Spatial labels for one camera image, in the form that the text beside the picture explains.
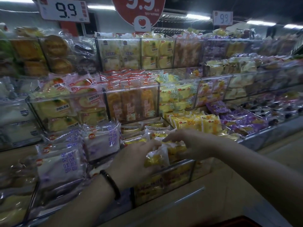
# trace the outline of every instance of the hand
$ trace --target hand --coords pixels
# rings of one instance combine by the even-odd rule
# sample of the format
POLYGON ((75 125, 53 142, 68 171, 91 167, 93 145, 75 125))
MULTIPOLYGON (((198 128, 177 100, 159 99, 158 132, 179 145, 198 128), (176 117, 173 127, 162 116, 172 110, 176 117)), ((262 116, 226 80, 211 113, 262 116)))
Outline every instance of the hand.
POLYGON ((160 166, 144 167, 147 153, 159 146, 161 146, 161 142, 157 140, 133 143, 123 148, 115 156, 106 171, 120 191, 137 185, 161 169, 160 166))
POLYGON ((193 129, 181 129, 170 133, 163 140, 168 141, 184 141, 187 151, 178 153, 181 159, 204 160, 215 157, 216 151, 229 140, 193 129))

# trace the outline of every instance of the white price sign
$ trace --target white price sign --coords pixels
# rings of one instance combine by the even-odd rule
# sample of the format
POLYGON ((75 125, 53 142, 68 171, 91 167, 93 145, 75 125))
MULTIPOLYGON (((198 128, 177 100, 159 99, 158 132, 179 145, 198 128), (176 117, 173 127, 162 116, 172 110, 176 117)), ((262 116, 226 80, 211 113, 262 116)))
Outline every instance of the white price sign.
POLYGON ((213 25, 233 25, 233 12, 213 11, 213 25))
POLYGON ((89 22, 87 4, 81 0, 38 0, 45 20, 89 22))

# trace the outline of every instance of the forearm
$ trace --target forearm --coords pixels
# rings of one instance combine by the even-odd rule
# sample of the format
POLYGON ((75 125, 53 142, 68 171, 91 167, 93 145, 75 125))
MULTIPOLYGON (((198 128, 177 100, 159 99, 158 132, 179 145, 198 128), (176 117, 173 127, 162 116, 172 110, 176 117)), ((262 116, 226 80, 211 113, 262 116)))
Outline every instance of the forearm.
POLYGON ((290 224, 303 226, 303 176, 240 144, 226 144, 215 157, 250 183, 290 224))
POLYGON ((77 198, 55 213, 42 226, 92 226, 114 197, 112 187, 102 175, 99 175, 77 198))

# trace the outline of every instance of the ceiling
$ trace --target ceiling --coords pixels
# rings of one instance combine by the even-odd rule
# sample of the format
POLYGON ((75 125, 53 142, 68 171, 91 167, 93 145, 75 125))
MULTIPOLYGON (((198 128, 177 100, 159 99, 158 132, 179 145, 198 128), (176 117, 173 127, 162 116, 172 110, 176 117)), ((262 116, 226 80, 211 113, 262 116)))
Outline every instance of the ceiling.
POLYGON ((213 10, 233 11, 234 18, 239 20, 303 23, 303 0, 166 0, 165 8, 208 16, 213 10))

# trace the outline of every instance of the person's left hand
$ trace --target person's left hand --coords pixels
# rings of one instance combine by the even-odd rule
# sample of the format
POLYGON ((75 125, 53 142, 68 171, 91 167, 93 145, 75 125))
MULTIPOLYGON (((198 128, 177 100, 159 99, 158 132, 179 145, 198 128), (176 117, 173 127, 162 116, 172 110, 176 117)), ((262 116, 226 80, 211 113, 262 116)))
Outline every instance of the person's left hand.
POLYGON ((106 171, 120 191, 137 185, 160 170, 160 166, 144 167, 147 153, 151 152, 154 147, 159 146, 161 146, 161 142, 157 140, 133 143, 123 148, 115 156, 106 171))

